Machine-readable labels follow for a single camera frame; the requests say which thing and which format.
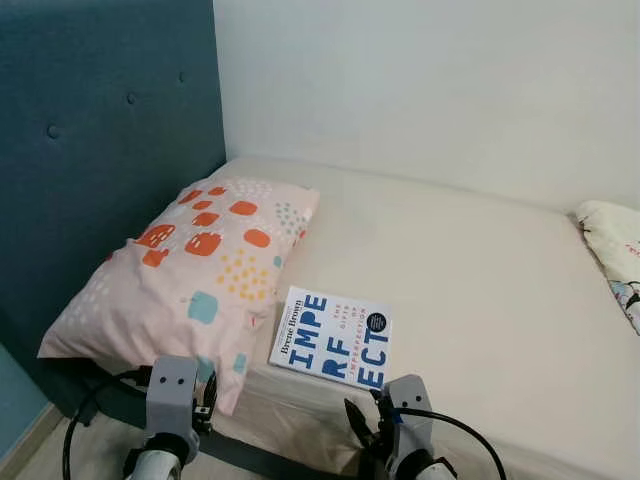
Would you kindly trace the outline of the mattress with beige sheet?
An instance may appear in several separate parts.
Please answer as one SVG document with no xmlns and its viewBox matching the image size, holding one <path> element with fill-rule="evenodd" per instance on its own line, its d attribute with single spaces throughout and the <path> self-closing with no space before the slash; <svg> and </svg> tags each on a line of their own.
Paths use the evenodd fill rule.
<svg viewBox="0 0 640 480">
<path fill-rule="evenodd" d="M 280 289 L 387 306 L 388 378 L 420 375 L 509 480 L 640 480 L 640 338 L 570 216 L 303 161 L 223 170 L 319 192 Z"/>
</svg>

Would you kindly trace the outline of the pink pillow with orange spots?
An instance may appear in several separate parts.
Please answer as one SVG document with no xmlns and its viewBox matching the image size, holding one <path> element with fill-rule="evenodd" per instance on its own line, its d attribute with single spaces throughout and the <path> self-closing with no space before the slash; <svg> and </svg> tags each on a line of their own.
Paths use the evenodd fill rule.
<svg viewBox="0 0 640 480">
<path fill-rule="evenodd" d="M 196 358 L 218 378 L 229 415 L 246 384 L 253 334 L 271 323 L 280 276 L 305 236 L 315 189 L 211 175 L 102 262 L 46 330 L 42 358 L 91 358 L 105 369 Z"/>
</svg>

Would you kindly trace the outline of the cream cartoon print quilt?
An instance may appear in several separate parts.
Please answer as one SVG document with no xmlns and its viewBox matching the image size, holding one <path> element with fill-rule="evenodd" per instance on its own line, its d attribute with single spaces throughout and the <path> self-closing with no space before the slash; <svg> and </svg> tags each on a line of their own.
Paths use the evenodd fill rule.
<svg viewBox="0 0 640 480">
<path fill-rule="evenodd" d="M 599 262 L 623 315 L 640 333 L 640 211 L 589 200 L 573 210 L 582 237 Z"/>
</svg>

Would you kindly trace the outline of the white book with blue letters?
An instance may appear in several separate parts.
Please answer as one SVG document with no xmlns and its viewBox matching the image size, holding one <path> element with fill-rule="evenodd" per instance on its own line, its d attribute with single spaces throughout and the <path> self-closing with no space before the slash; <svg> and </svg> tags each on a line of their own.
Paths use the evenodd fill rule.
<svg viewBox="0 0 640 480">
<path fill-rule="evenodd" d="M 392 337 L 388 306 L 292 287 L 268 362 L 347 387 L 381 389 Z"/>
</svg>

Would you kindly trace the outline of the teal upholstered headboard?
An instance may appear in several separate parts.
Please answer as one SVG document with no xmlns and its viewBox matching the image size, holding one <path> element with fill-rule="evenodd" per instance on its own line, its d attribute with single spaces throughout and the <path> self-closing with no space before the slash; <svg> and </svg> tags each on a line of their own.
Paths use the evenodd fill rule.
<svg viewBox="0 0 640 480">
<path fill-rule="evenodd" d="M 0 0 L 0 346 L 61 412 L 106 375 L 46 330 L 225 160 L 212 0 Z"/>
</svg>

